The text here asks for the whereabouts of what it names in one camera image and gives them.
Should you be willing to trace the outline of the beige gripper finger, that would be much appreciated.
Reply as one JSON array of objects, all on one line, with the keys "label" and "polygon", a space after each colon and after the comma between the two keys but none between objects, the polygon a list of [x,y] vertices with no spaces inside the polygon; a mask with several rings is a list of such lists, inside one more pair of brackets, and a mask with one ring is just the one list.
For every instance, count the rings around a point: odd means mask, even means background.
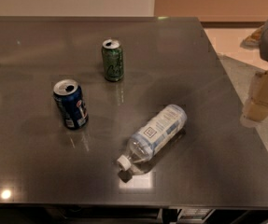
[{"label": "beige gripper finger", "polygon": [[268,117],[268,70],[256,72],[251,80],[242,118],[262,122]]}]

